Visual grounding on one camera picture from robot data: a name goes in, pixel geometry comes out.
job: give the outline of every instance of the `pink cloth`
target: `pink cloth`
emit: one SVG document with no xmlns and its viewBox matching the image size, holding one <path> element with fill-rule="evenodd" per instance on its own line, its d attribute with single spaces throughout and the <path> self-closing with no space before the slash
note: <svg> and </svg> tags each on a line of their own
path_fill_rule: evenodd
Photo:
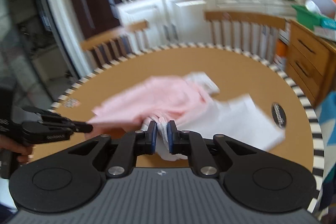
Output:
<svg viewBox="0 0 336 224">
<path fill-rule="evenodd" d="M 128 131 L 141 126 L 146 118 L 180 124 L 201 115 L 211 100 L 200 85 L 181 77 L 150 77 L 94 108 L 96 116 L 88 121 L 94 130 L 86 135 L 93 138 L 112 128 Z"/>
</svg>

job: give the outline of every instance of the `table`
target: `table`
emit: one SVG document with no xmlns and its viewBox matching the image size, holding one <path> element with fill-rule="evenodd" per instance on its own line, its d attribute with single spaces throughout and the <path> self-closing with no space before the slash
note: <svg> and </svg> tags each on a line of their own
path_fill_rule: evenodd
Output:
<svg viewBox="0 0 336 224">
<path fill-rule="evenodd" d="M 97 69 L 94 74 L 81 79 L 71 90 L 53 104 L 53 110 L 72 120 L 87 121 L 93 117 L 91 110 L 104 100 L 151 75 L 184 76 L 193 71 L 204 71 L 220 88 L 216 100 L 226 101 L 249 93 L 264 113 L 272 117 L 271 107 L 278 103 L 287 117 L 286 139 L 270 152 L 294 161 L 310 170 L 316 179 L 316 199 L 320 193 L 324 148 L 319 123 L 309 100 L 301 89 L 275 65 L 258 56 L 230 48 L 221 49 L 189 47 L 157 49 L 156 52 L 130 58 L 117 65 Z M 63 106 L 69 98 L 80 102 L 79 106 Z M 112 132 L 120 137 L 123 131 Z M 70 141 L 36 146 L 34 159 L 50 155 L 84 141 L 75 133 Z M 166 162 L 158 156 L 138 157 L 137 166 L 187 166 L 187 161 Z"/>
</svg>

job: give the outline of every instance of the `black oval sticker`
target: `black oval sticker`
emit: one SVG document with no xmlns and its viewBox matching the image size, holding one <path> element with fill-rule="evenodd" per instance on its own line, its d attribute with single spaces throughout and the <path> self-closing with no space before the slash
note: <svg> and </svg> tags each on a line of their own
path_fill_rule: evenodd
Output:
<svg viewBox="0 0 336 224">
<path fill-rule="evenodd" d="M 287 124 L 286 114 L 281 105 L 274 103 L 272 105 L 272 116 L 273 120 L 280 128 L 285 128 Z"/>
</svg>

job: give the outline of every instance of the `green plastic bin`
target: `green plastic bin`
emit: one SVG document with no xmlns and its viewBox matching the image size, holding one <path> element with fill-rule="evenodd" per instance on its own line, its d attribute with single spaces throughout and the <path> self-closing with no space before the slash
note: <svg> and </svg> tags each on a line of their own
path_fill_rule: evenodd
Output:
<svg viewBox="0 0 336 224">
<path fill-rule="evenodd" d="M 305 6 L 292 5 L 292 7 L 297 11 L 297 21 L 312 31 L 314 30 L 314 26 L 321 26 L 321 19 L 325 18 L 308 11 Z"/>
</svg>

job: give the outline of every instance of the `qr code sticker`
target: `qr code sticker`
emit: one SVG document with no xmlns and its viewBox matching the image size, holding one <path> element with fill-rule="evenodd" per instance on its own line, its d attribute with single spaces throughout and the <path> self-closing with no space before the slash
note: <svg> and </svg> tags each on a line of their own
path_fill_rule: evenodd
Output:
<svg viewBox="0 0 336 224">
<path fill-rule="evenodd" d="M 63 106 L 73 108 L 79 106 L 80 104 L 81 103 L 78 100 L 70 98 L 68 101 L 63 103 Z"/>
</svg>

